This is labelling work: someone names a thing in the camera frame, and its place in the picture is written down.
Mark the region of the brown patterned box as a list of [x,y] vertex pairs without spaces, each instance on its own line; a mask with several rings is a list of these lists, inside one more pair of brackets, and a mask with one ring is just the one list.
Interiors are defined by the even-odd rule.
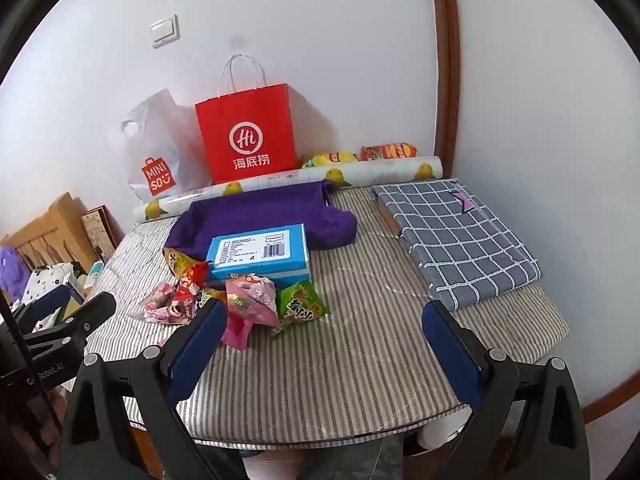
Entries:
[[96,256],[103,262],[110,260],[124,234],[107,206],[87,210],[80,216],[80,221]]

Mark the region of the green snack packet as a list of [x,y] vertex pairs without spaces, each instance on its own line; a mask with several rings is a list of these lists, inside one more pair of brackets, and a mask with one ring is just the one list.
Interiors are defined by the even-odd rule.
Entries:
[[280,325],[271,330],[273,337],[279,336],[292,325],[318,320],[330,313],[314,285],[307,280],[277,292],[277,311]]

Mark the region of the pink Hi snack packet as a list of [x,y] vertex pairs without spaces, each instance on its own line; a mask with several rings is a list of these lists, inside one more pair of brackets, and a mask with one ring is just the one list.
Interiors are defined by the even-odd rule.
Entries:
[[254,325],[280,327],[277,289],[269,278],[251,274],[231,274],[226,285],[227,327],[221,341],[244,351]]

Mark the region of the pink white floral packet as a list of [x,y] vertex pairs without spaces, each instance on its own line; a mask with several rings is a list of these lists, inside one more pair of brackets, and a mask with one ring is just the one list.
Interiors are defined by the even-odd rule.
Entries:
[[196,315],[195,295],[178,284],[160,284],[130,313],[134,320],[163,325],[186,325]]

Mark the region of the yellow snack packet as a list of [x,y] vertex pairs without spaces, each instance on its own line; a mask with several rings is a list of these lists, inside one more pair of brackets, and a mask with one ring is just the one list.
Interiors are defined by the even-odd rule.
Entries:
[[163,255],[171,274],[175,278],[181,278],[187,270],[198,264],[198,260],[185,255],[183,252],[179,252],[175,248],[165,247],[163,249]]

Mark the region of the red Haidilao paper bag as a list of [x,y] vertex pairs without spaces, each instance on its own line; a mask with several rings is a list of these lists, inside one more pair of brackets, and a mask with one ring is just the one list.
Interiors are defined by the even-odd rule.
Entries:
[[[258,81],[235,88],[232,64],[252,63]],[[214,183],[227,183],[293,170],[297,165],[290,92],[287,84],[268,84],[262,66],[238,52],[228,58],[221,78],[226,92],[195,105],[208,168]]]

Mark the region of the white Miniso plastic bag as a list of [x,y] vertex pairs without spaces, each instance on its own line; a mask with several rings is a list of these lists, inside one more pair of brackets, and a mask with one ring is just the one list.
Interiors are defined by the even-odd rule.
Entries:
[[167,89],[130,110],[108,140],[143,203],[212,183],[195,110],[177,104]]

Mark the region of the brown door frame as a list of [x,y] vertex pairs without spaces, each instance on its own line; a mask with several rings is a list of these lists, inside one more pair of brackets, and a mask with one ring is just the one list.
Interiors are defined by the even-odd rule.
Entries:
[[461,52],[458,0],[433,0],[437,47],[437,112],[434,153],[450,178],[459,122]]

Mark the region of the wooden chair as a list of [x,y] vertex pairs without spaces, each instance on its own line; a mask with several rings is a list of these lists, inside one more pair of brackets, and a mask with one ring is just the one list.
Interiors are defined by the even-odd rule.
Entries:
[[44,214],[3,237],[1,245],[13,247],[29,270],[77,262],[81,270],[89,271],[98,256],[81,222],[84,212],[78,200],[66,192]]

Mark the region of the yellow chips bag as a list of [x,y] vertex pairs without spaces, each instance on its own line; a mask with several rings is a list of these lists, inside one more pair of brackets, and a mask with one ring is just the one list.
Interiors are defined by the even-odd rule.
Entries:
[[358,162],[358,157],[349,152],[323,153],[311,156],[303,162],[303,168],[314,168]]

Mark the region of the red snack packet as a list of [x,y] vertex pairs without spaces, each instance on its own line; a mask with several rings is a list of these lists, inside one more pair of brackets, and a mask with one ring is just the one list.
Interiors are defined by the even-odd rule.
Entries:
[[194,266],[186,269],[179,278],[172,301],[177,304],[187,304],[194,301],[204,285],[207,272],[207,262],[195,263]]

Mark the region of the grey checked folded cloth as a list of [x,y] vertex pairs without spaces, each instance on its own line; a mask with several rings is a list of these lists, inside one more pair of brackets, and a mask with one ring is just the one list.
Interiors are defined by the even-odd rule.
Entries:
[[457,179],[375,185],[372,193],[426,281],[450,312],[541,278],[537,259]]

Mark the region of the striped mattress pad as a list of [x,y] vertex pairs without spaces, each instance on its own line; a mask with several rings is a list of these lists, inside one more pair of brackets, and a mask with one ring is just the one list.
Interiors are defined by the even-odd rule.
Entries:
[[[194,440],[266,450],[326,448],[420,427],[460,408],[422,334],[426,284],[382,219],[368,188],[332,205],[358,218],[355,244],[310,253],[311,278],[329,315],[277,337],[254,326],[245,351],[220,346],[177,411]],[[135,226],[93,287],[116,312],[88,338],[104,361],[137,356],[175,326],[132,318],[157,285],[172,283],[162,254],[175,219]],[[568,335],[538,284],[454,312],[486,347],[535,363]]]

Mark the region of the orange red chips bag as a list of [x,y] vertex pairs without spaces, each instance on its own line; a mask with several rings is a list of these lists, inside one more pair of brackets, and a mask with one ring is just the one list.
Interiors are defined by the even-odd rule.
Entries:
[[390,143],[375,146],[363,146],[360,150],[360,160],[415,158],[418,150],[409,143]]

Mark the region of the purple towel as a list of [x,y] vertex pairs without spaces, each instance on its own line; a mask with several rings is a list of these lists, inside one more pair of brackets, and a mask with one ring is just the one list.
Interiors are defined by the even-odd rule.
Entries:
[[301,224],[311,250],[328,250],[356,240],[358,220],[329,203],[336,186],[329,180],[198,200],[170,229],[165,246],[198,260],[206,259],[221,235]]

